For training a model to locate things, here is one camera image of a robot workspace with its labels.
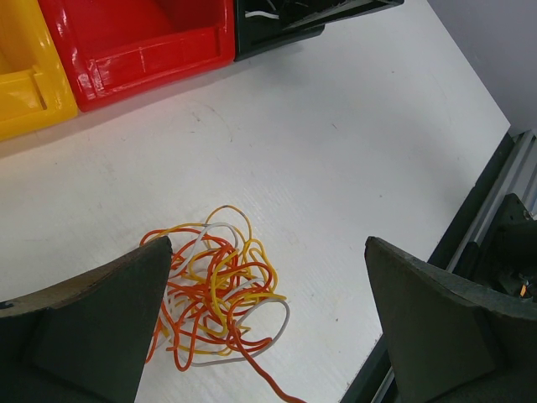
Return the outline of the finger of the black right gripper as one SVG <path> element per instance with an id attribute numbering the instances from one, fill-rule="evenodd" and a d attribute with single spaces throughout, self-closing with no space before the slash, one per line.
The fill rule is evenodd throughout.
<path id="1" fill-rule="evenodd" d="M 284 1 L 279 20 L 285 29 L 314 28 L 346 18 L 398 7 L 404 0 L 303 0 Z"/>

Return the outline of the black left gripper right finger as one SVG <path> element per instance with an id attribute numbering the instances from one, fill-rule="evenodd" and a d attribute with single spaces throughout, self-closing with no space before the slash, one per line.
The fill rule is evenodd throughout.
<path id="1" fill-rule="evenodd" d="M 536 305 L 377 237 L 365 261 L 403 402 L 534 402 Z"/>

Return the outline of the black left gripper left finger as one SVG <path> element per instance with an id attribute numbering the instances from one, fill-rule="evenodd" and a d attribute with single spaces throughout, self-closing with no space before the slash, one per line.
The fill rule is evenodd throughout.
<path id="1" fill-rule="evenodd" d="M 132 402 L 169 276 L 157 238 L 1 304 L 3 402 Z"/>

